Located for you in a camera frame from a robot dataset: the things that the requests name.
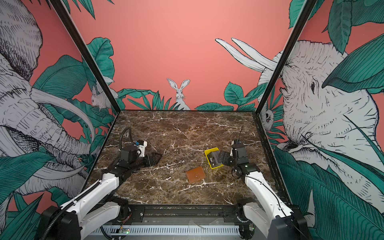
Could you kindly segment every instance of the elephant tusk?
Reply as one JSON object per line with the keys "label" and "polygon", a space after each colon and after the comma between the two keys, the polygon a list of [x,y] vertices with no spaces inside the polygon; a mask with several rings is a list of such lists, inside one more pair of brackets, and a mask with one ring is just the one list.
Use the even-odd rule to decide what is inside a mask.
{"label": "elephant tusk", "polygon": [[35,177],[45,179],[45,180],[58,180],[58,179],[72,177],[76,175],[78,172],[80,172],[82,169],[83,167],[79,167],[71,171],[58,171],[58,170],[54,170],[46,166],[43,166],[42,168],[37,170],[33,175]]}
{"label": "elephant tusk", "polygon": [[56,107],[67,109],[73,112],[74,114],[76,114],[77,116],[79,116],[81,119],[84,120],[84,122],[88,125],[89,129],[91,130],[92,142],[93,142],[95,131],[94,131],[92,122],[89,119],[89,117],[83,111],[81,111],[78,107],[65,101],[62,98],[56,97],[52,94],[46,93],[37,88],[32,88],[31,99],[37,103],[49,103]]}

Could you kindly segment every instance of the pink wall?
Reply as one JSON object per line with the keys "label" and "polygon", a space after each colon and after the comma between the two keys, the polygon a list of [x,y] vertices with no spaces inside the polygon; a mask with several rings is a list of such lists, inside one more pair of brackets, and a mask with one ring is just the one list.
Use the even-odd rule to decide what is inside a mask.
{"label": "pink wall", "polygon": [[[232,37],[240,39],[273,58],[291,32],[289,4],[281,0],[116,0],[111,4],[105,0],[94,1],[94,19],[83,6],[80,12],[69,1],[71,17],[87,44],[96,37],[111,40],[112,89],[151,89],[175,101],[175,90],[166,78],[179,87],[190,79],[183,90],[190,109],[207,102],[231,105],[223,96],[230,81],[240,85],[244,94],[257,86],[260,73],[238,63],[215,38],[232,45]],[[138,109],[124,103],[127,109]]]}

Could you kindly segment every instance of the black cable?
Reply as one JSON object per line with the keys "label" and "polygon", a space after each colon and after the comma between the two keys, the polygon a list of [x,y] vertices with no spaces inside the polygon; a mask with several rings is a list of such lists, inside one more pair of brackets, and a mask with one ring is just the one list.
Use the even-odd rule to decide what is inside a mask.
{"label": "black cable", "polygon": [[123,138],[123,136],[124,136],[124,133],[125,133],[127,130],[129,130],[129,139],[130,139],[132,145],[135,145],[135,144],[133,143],[133,140],[132,140],[132,129],[131,129],[130,127],[126,127],[126,128],[122,131],[122,133],[121,133],[121,135],[120,135],[120,142],[119,142],[119,149],[120,149],[120,152],[121,152],[121,149],[122,149],[122,145],[121,145],[122,138]]}
{"label": "black cable", "polygon": [[[256,180],[256,181],[258,181],[259,183],[261,183],[266,189],[268,189],[268,191],[270,191],[271,193],[272,193],[272,195],[276,198],[276,200],[277,200],[277,203],[278,203],[278,205],[279,205],[279,210],[284,214],[284,216],[285,217],[287,217],[287,215],[285,214],[285,212],[283,211],[283,209],[281,208],[281,205],[280,205],[280,202],[279,202],[279,198],[278,197],[276,197],[276,195],[275,195],[275,193],[272,191],[272,190],[270,190],[269,189],[269,187],[267,187],[262,181],[260,181],[260,180],[258,180],[258,179],[256,179],[256,178],[254,178],[254,177],[249,177],[249,178],[251,178],[251,179],[253,179],[253,180]],[[294,227],[294,228],[296,228],[296,230],[298,230],[299,231],[299,233],[301,233],[304,237],[305,237],[305,239],[306,240],[308,240],[308,238],[291,222],[291,224],[292,224],[292,226]]]}
{"label": "black cable", "polygon": [[[95,185],[93,185],[90,189],[88,189],[86,192],[81,194],[79,197],[75,199],[75,201],[78,201],[85,197],[87,194],[89,194],[93,189],[95,189],[98,185],[100,185],[100,182],[97,182]],[[45,229],[43,235],[41,236],[40,240],[45,240],[48,236],[48,233],[52,229],[52,227],[55,225],[57,220],[66,212],[70,207],[72,207],[75,204],[75,202],[70,202],[67,206],[63,207],[59,213],[56,214],[56,216],[52,219],[52,221],[48,224],[48,227]]]}
{"label": "black cable", "polygon": [[100,226],[100,230],[101,230],[101,233],[104,235],[104,237],[105,237],[106,239],[109,239],[109,240],[112,240],[112,239],[119,239],[119,237],[120,237],[120,239],[123,239],[123,238],[125,238],[125,236],[126,236],[126,235],[121,235],[121,236],[118,236],[118,237],[108,236],[107,233],[105,232],[103,226]]}

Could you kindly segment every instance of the elephant ear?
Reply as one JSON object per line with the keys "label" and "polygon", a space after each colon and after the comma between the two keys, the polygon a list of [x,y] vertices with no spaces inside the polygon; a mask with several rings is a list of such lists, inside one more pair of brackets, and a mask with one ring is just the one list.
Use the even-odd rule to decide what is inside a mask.
{"label": "elephant ear", "polygon": [[43,44],[40,29],[21,1],[0,0],[0,9],[0,54],[29,81]]}

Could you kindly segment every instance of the painted rabbit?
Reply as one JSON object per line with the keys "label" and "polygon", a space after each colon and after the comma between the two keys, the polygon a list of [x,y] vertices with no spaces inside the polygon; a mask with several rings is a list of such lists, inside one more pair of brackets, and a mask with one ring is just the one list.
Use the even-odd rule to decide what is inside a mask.
{"label": "painted rabbit", "polygon": [[184,94],[183,94],[183,88],[185,88],[189,84],[189,82],[190,82],[189,79],[183,81],[183,83],[180,86],[180,89],[177,87],[177,84],[173,80],[171,80],[169,78],[167,78],[167,80],[169,82],[169,85],[173,89],[176,90],[176,105],[175,106],[180,105],[178,107],[178,110],[190,110],[190,108],[184,102]]}

